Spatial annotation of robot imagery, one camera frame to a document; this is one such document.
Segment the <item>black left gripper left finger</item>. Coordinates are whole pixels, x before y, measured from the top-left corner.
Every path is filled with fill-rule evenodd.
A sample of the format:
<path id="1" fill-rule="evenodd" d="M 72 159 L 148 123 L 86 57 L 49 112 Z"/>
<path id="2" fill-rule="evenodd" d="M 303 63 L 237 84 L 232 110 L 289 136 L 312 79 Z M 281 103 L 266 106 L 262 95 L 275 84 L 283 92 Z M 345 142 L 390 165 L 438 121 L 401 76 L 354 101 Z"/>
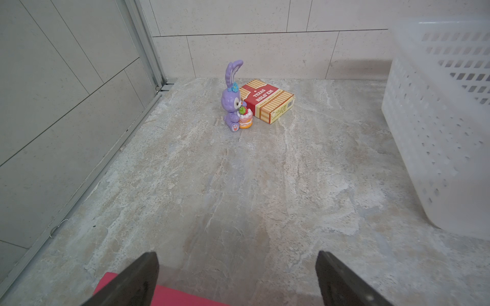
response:
<path id="1" fill-rule="evenodd" d="M 159 272 L 155 252 L 145 252 L 83 306 L 150 305 Z"/>

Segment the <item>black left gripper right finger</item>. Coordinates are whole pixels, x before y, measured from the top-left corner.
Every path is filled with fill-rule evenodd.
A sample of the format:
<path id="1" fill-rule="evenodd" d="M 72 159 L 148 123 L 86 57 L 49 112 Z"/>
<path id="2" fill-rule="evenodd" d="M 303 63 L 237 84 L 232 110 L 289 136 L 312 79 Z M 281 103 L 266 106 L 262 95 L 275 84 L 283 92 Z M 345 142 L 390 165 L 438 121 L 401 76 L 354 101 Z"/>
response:
<path id="1" fill-rule="evenodd" d="M 318 253 L 315 271 L 324 305 L 393 306 L 331 252 Z"/>

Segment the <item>pink raincoat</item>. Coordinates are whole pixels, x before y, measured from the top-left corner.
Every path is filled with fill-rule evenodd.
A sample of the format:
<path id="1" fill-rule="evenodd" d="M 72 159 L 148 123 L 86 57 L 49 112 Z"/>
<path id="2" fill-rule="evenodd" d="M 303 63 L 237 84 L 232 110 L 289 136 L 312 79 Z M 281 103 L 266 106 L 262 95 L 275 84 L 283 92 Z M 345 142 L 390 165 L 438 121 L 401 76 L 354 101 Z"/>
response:
<path id="1" fill-rule="evenodd" d="M 202 297 L 197 297 L 182 291 L 157 285 L 154 291 L 151 306 L 228 306 Z"/>

